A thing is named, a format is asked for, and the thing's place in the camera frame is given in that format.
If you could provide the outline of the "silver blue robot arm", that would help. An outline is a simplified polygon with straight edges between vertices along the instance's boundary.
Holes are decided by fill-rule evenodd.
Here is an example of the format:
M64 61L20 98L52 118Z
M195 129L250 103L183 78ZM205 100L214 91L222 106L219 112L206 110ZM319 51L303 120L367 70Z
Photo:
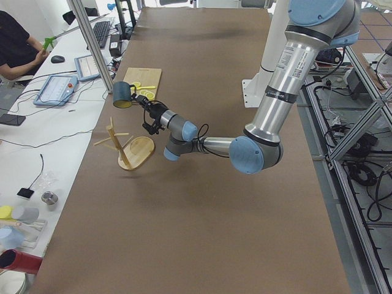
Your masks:
M359 1L289 1L276 8L273 21L286 25L280 29L286 44L280 51L270 81L254 119L236 138L202 137L197 127L160 102L152 102L130 86L130 97L150 114L152 125L144 123L151 134L170 130L164 149L168 160L183 154L205 153L230 159L245 174L258 173L276 165L282 158L279 132L317 55L327 48L355 43L359 35Z

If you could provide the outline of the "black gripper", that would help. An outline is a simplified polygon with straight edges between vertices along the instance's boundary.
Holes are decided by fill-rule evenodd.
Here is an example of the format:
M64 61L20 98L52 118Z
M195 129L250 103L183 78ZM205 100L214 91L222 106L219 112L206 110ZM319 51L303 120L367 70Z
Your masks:
M162 102L152 103L146 96L137 95L136 93L131 94L132 105L140 104L143 109L143 124L142 126L148 131L150 135L158 134L159 130L164 128L161 124L162 115L168 110L168 107ZM152 124L146 122L145 114L149 113L149 116L154 120Z

